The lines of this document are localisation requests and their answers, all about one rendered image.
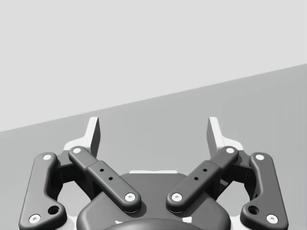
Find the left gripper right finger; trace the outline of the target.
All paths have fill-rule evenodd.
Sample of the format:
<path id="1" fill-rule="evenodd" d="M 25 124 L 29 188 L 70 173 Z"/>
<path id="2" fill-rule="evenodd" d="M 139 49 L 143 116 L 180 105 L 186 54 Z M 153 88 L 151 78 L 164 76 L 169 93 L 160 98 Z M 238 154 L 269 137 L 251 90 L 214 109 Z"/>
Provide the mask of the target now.
<path id="1" fill-rule="evenodd" d="M 223 136 L 218 119 L 209 117 L 207 143 L 210 159 L 203 161 L 166 197 L 166 208 L 183 213 L 204 193 L 217 199 L 232 182 L 249 196 L 239 221 L 250 230 L 286 230 L 288 217 L 273 158 L 262 152 L 247 155 L 240 142 Z"/>

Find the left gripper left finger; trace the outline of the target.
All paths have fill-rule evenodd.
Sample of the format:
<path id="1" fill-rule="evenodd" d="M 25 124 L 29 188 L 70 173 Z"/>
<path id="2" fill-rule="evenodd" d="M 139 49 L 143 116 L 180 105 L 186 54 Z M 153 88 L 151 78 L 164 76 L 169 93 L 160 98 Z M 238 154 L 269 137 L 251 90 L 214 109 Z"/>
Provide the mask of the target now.
<path id="1" fill-rule="evenodd" d="M 91 199 L 102 192 L 125 213 L 141 208 L 141 195 L 104 161 L 96 158 L 99 144 L 99 118 L 91 117 L 84 136 L 66 143 L 60 155 L 45 152 L 34 158 L 19 229 L 56 230 L 62 227 L 68 216 L 58 196 L 63 184 L 71 181 Z"/>

